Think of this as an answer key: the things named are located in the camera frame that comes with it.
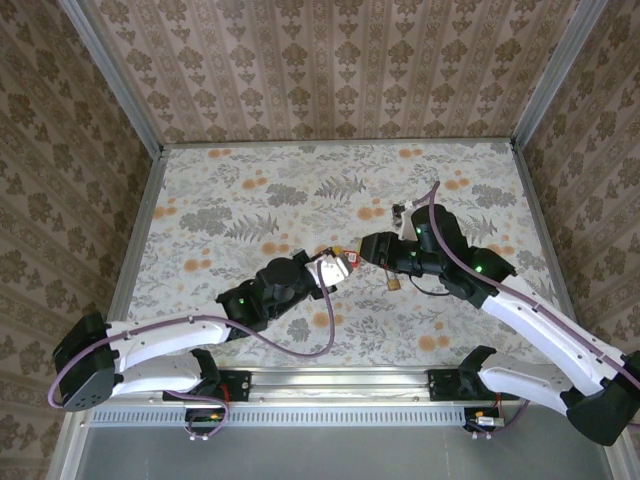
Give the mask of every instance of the ventilation grate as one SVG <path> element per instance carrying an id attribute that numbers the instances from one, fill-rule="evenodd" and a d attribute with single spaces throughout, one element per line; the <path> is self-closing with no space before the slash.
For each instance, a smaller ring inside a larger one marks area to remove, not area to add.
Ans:
<path id="1" fill-rule="evenodd" d="M 265 407 L 232 409 L 228 426 L 437 426 L 464 425 L 463 407 Z M 183 407 L 97 407 L 92 427 L 184 426 Z"/>

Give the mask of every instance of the table surface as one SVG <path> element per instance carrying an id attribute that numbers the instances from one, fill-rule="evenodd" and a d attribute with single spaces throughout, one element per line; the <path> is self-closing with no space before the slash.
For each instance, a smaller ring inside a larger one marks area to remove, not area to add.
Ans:
<path id="1" fill-rule="evenodd" d="M 439 179 L 438 202 L 474 245 L 514 264 L 556 302 L 513 154 L 506 142 L 262 145 L 171 151 L 133 292 L 129 317 L 200 307 L 253 278 L 277 256 L 326 246 L 357 248 L 392 230 L 390 207 L 422 196 Z M 437 279 L 416 279 L 427 290 Z M 331 296 L 336 343 L 315 360 L 273 351 L 254 339 L 209 347 L 221 366 L 458 364 L 477 345 L 548 363 L 508 326 L 452 297 L 431 298 L 401 278 L 361 265 Z M 265 336 L 301 352 L 328 339 L 324 301 L 304 301 Z"/>

